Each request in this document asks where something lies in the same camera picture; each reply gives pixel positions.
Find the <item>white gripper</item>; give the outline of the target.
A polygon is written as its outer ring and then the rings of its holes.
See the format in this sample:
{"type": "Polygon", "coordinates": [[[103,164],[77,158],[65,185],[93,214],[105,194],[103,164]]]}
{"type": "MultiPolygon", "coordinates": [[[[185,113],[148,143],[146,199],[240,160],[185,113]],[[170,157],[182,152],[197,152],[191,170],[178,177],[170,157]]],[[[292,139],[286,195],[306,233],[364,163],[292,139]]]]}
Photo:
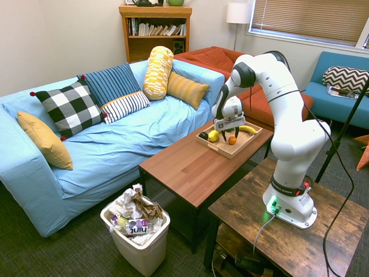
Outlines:
{"type": "Polygon", "coordinates": [[[224,141],[227,141],[227,129],[235,128],[235,137],[238,138],[239,126],[246,123],[243,112],[243,102],[238,97],[229,98],[221,107],[220,99],[213,105],[214,129],[221,131],[224,141]]]}

